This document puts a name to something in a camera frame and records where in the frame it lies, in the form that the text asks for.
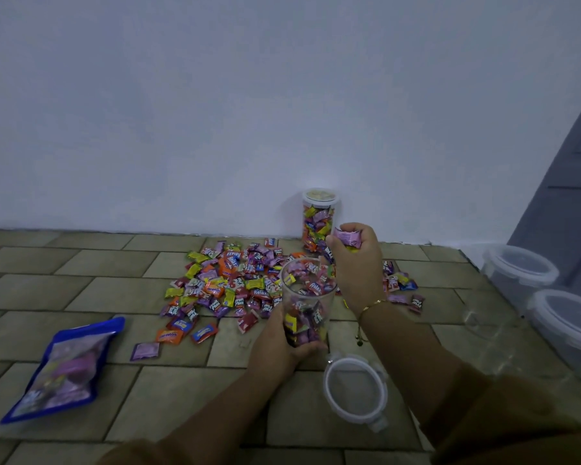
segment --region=brown sleeve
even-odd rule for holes
[[[558,413],[548,392],[518,377],[490,380],[469,365],[459,370],[422,430],[435,446],[434,464],[492,462],[498,456],[518,463],[522,454],[538,459],[552,450],[556,458],[556,447],[565,453],[574,444],[581,447],[581,424]]]
[[[116,446],[97,465],[191,465],[191,460],[172,439],[137,439]]]

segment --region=white lid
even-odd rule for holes
[[[322,208],[333,206],[340,198],[335,191],[326,188],[312,188],[303,192],[303,200],[314,207]]]
[[[323,375],[323,391],[333,411],[355,424],[368,424],[378,432],[387,427],[382,415],[387,405],[387,384],[360,356],[332,356]]]
[[[581,297],[563,290],[540,290],[532,296],[528,308],[535,320],[581,349]]]
[[[547,258],[516,246],[494,245],[484,253],[484,261],[525,285],[550,285],[559,276],[558,268]]]

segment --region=bracelet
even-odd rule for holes
[[[346,304],[346,300],[342,299],[342,301],[344,302],[344,305],[349,308],[349,306]],[[364,312],[366,312],[366,310],[368,310],[368,308],[372,308],[374,305],[378,305],[380,303],[383,302],[387,302],[387,300],[377,300],[374,303],[371,303],[370,305],[366,305],[364,308],[362,308],[362,311],[359,312],[359,316],[357,317],[357,336],[355,336],[355,339],[357,339],[357,345],[358,346],[362,346],[364,344],[364,341],[368,342],[367,339],[364,339],[362,337],[362,331],[361,331],[361,326],[359,325],[359,322],[362,320],[362,316],[364,315]]]

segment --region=gray door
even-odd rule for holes
[[[509,244],[551,260],[560,272],[558,285],[581,295],[581,114]]]

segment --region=blue plastic bag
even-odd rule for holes
[[[37,418],[91,403],[108,356],[109,342],[124,317],[59,331],[47,346],[22,398],[0,424]]]

